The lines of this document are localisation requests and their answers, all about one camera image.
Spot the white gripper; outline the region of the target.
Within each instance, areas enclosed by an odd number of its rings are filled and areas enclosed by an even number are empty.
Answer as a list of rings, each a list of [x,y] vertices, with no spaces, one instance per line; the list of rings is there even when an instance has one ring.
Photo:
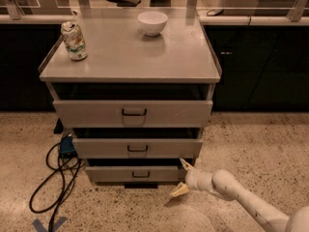
[[[192,190],[203,190],[211,192],[212,187],[212,174],[210,172],[202,171],[188,163],[185,159],[181,159],[183,168],[187,171],[185,183],[180,182],[171,192],[172,197],[178,197]]]

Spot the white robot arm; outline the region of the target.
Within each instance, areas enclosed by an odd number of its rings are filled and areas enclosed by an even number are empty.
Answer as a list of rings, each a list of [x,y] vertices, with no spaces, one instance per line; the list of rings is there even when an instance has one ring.
[[[236,200],[266,232],[309,232],[308,206],[287,216],[245,188],[229,171],[219,169],[211,173],[195,168],[184,159],[181,163],[186,171],[185,182],[180,182],[170,193],[172,197],[191,190],[206,191],[222,200]]]

